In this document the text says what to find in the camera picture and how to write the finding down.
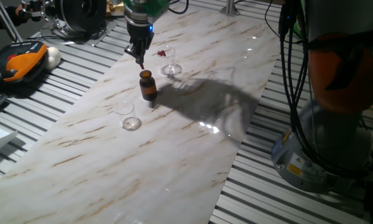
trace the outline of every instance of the metal grating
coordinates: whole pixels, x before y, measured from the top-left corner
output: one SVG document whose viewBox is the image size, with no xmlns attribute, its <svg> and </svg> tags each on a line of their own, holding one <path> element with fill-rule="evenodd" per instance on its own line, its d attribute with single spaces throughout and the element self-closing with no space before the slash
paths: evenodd
<svg viewBox="0 0 373 224">
<path fill-rule="evenodd" d="M 226 0 L 190 0 L 190 4 L 219 11 Z M 172 7 L 177 6 L 182 8 L 184 3 Z M 264 20 L 268 4 L 251 1 L 236 7 L 240 16 Z M 272 6 L 267 16 L 275 30 L 279 13 L 280 6 Z M 63 54 L 58 68 L 16 90 L 21 98 L 8 99 L 8 106 L 0 112 L 0 128 L 18 130 L 18 138 L 24 143 L 12 141 L 0 149 L 0 178 L 121 57 L 129 35 L 125 21 L 116 22 L 117 27 L 96 47 L 56 46 Z M 302 48 L 295 45 L 293 49 L 292 78 L 296 82 Z M 302 107 L 307 99 L 309 89 L 305 85 L 299 105 Z M 363 209 L 364 189 L 354 186 L 345 196 L 335 192 L 318 195 L 295 189 L 279 177 L 270 160 L 270 151 L 275 140 L 288 129 L 288 115 L 278 60 L 210 223 L 369 223 L 371 215 Z M 373 110 L 365 111 L 364 118 L 372 127 Z"/>
</svg>

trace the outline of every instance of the marble surface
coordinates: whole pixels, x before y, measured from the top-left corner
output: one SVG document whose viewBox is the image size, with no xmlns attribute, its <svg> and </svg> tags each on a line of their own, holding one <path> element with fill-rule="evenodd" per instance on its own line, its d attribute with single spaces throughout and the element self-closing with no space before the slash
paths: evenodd
<svg viewBox="0 0 373 224">
<path fill-rule="evenodd" d="M 139 89 L 124 55 L 0 180 L 0 223 L 207 223 L 279 40 L 264 21 L 191 7 L 166 13 L 145 55 L 159 89 Z M 171 45 L 182 73 L 159 70 Z M 120 101 L 142 126 L 121 128 Z"/>
</svg>

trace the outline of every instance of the empty glass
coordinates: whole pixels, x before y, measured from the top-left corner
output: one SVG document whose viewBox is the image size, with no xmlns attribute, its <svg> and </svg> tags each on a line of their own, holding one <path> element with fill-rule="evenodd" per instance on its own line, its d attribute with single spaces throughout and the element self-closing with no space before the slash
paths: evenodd
<svg viewBox="0 0 373 224">
<path fill-rule="evenodd" d="M 128 131 L 133 131 L 139 128 L 140 121 L 136 116 L 136 111 L 134 110 L 134 104 L 122 101 L 117 104 L 114 111 L 120 117 L 120 123 L 122 127 Z"/>
<path fill-rule="evenodd" d="M 164 75 L 175 75 L 181 73 L 181 66 L 175 63 L 175 49 L 170 46 L 161 47 L 157 51 L 157 56 L 162 58 L 160 72 Z"/>
</svg>

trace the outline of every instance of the warning label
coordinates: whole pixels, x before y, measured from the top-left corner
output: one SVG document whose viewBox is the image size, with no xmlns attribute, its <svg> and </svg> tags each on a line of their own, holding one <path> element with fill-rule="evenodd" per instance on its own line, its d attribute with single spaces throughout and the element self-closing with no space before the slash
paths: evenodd
<svg viewBox="0 0 373 224">
<path fill-rule="evenodd" d="M 304 180 L 316 183 L 323 183 L 327 175 L 322 167 L 306 161 L 295 153 L 293 153 L 293 156 L 287 165 L 287 170 Z"/>
</svg>

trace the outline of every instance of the amber glass bottle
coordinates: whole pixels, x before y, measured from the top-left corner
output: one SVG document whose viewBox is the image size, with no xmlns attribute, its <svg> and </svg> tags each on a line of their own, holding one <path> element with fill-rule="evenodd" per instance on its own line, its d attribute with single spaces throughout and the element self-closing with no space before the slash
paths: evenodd
<svg viewBox="0 0 373 224">
<path fill-rule="evenodd" d="M 155 79 L 152 77 L 152 72 L 144 70 L 140 72 L 139 86 L 141 87 L 141 93 L 144 100 L 152 101 L 157 97 L 157 90 Z"/>
</svg>

